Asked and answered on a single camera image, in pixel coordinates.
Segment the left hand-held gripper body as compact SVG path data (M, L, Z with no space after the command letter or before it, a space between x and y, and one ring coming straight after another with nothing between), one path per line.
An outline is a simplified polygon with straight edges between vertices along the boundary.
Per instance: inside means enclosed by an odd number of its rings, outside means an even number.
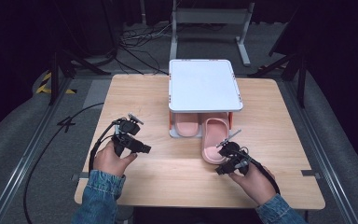
M114 149L116 154L120 157L124 149L130 151L138 149L136 143L141 141L136 140L134 136L140 131L139 124L144 124L137 119L132 113L128 114L128 118L116 119L113 121L115 127L112 141L114 142Z

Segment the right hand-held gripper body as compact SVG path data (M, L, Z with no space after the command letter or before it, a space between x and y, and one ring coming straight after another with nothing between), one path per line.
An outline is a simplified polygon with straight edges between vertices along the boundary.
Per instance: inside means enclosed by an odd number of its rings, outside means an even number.
M252 160L249 156L249 150L247 147L241 147L239 144L231 141L231 139L240 132L241 129L238 129L235 133L230 134L220 142L216 147L219 148L218 153L226 159L220 165L228 166L230 170L233 170L233 173L239 171L242 175L246 175Z

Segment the person's right hand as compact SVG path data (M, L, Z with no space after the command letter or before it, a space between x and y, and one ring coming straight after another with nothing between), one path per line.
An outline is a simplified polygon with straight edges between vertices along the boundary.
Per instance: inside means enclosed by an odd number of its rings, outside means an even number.
M263 205L276 195L270 181L253 165L249 165L246 175L228 175L257 204Z

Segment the person's left hand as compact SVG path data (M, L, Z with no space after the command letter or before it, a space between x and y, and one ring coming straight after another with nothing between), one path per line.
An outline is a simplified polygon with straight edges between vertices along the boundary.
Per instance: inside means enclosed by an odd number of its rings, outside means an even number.
M97 152L94 157L93 168L110 175L122 177L126 168L137 159L135 153L131 153L124 158L120 158L114 149L114 143L109 141L106 146Z

